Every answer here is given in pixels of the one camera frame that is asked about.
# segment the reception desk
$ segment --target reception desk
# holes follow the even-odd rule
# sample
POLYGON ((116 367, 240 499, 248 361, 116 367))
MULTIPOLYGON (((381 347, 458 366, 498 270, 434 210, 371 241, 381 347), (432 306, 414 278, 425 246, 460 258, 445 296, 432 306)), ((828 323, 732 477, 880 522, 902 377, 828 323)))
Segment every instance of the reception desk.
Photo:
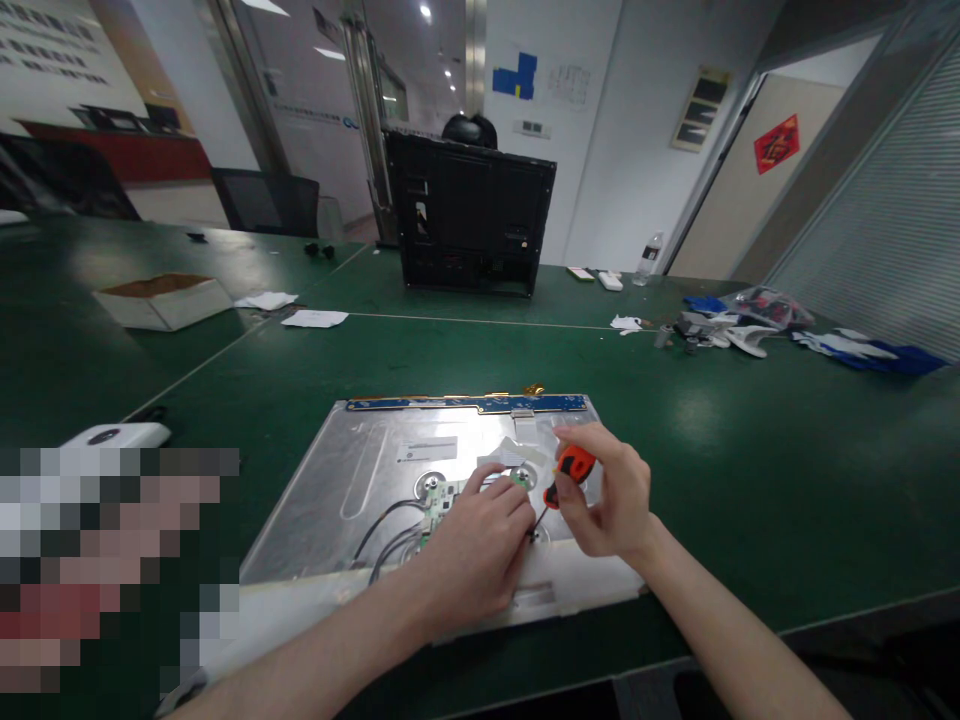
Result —
POLYGON ((124 185, 210 180, 210 161, 195 138, 17 122, 39 140, 67 140, 96 148, 124 185))

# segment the water bottle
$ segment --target water bottle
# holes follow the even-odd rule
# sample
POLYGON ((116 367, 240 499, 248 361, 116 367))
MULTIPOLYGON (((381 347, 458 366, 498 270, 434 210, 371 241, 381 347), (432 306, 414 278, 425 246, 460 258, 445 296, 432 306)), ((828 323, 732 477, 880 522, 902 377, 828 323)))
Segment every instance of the water bottle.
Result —
POLYGON ((637 265, 637 271, 633 274, 634 285, 646 285, 653 274, 653 266, 657 263, 657 257, 660 255, 660 248, 663 247, 663 233, 657 233, 647 242, 643 249, 643 257, 640 258, 640 264, 637 265))

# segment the white remote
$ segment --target white remote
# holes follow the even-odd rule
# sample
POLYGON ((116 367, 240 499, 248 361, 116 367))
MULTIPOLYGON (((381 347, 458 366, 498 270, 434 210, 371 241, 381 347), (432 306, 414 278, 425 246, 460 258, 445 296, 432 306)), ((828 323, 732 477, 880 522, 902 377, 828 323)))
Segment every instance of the white remote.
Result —
POLYGON ((160 447, 170 430, 160 423, 117 423, 95 425, 60 447, 138 448, 160 447))
POLYGON ((620 292, 623 290, 623 283, 621 283, 609 270, 603 270, 597 273, 597 277, 600 278, 600 283, 607 289, 613 290, 614 292, 620 292))

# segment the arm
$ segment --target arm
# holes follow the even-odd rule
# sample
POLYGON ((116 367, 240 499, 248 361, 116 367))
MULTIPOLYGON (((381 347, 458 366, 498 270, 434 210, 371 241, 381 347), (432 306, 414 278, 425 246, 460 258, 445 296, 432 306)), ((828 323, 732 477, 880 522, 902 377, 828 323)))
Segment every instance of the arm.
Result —
POLYGON ((849 718, 806 665, 649 511, 650 468, 599 424, 556 428, 603 464, 601 501, 557 475, 560 511, 580 548, 619 555, 646 580, 737 718, 849 718))
POLYGON ((476 470, 423 551, 333 615, 171 718, 332 718, 424 645, 505 610, 536 521, 526 491, 476 470))

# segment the red diamond sign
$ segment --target red diamond sign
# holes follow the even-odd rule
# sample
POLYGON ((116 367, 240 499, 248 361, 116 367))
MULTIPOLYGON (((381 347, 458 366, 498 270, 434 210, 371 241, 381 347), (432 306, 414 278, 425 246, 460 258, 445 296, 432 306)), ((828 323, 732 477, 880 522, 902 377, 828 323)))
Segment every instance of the red diamond sign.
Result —
POLYGON ((763 175, 800 152, 800 123, 794 115, 753 143, 757 171, 763 175))

